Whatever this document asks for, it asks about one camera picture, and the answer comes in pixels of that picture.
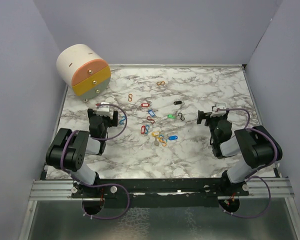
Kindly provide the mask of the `blue S carabiner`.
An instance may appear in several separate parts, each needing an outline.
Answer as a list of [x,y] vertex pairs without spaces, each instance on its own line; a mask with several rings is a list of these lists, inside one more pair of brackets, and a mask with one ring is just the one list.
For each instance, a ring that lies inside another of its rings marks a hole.
[[120,121],[119,121],[119,124],[120,124],[120,125],[124,125],[125,122],[126,122],[126,119],[127,119],[127,118],[126,118],[125,116],[122,116],[121,119],[120,119]]

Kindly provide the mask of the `black S carabiner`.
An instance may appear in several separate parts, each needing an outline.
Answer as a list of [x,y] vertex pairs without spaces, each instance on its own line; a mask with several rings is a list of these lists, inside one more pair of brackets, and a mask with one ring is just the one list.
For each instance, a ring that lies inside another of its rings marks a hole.
[[181,112],[178,113],[178,116],[179,116],[181,121],[185,120],[185,117],[183,116],[183,114]]

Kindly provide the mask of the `red key tag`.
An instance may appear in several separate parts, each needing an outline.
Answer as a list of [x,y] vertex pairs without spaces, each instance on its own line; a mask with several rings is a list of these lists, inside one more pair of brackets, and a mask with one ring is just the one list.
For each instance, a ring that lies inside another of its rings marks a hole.
[[144,125],[141,126],[140,133],[144,134],[146,131],[146,127]]
[[150,106],[150,104],[149,103],[141,103],[140,106],[143,108],[147,108]]

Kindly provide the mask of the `black key tag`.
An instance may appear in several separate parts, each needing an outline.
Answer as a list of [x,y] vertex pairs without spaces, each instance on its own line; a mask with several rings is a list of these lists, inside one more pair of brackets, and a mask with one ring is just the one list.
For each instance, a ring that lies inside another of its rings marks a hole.
[[173,104],[174,104],[174,105],[181,105],[182,103],[183,103],[183,102],[182,102],[182,101],[180,101],[180,100],[178,100],[178,101],[174,101],[174,102],[173,102]]

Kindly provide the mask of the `green key tag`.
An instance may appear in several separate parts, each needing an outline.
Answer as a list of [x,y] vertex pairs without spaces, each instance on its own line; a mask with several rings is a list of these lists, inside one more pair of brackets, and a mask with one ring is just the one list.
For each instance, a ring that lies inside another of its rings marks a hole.
[[176,116],[173,115],[173,114],[169,114],[167,117],[168,117],[169,119],[175,119],[175,118],[176,118]]

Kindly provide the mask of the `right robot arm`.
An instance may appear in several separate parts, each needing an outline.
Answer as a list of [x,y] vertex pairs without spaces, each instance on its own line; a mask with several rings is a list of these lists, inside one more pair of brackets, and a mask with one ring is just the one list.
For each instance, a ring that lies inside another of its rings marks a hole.
[[232,131],[232,123],[228,121],[232,110],[216,106],[211,112],[199,110],[196,120],[198,125],[204,120],[209,128],[209,144],[215,157],[224,159],[237,154],[243,157],[222,173],[219,189],[226,196],[236,192],[238,184],[283,157],[281,146],[262,125],[249,128],[247,123],[243,129]]

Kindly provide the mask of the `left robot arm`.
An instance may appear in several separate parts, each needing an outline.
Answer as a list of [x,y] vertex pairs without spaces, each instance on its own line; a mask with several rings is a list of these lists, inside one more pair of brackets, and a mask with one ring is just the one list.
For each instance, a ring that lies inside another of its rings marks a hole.
[[48,166],[68,173],[83,185],[87,196],[96,197],[101,190],[100,177],[84,158],[86,154],[101,156],[106,148],[108,128],[118,126],[118,111],[110,114],[109,106],[87,110],[89,131],[60,128],[50,144],[45,162]]

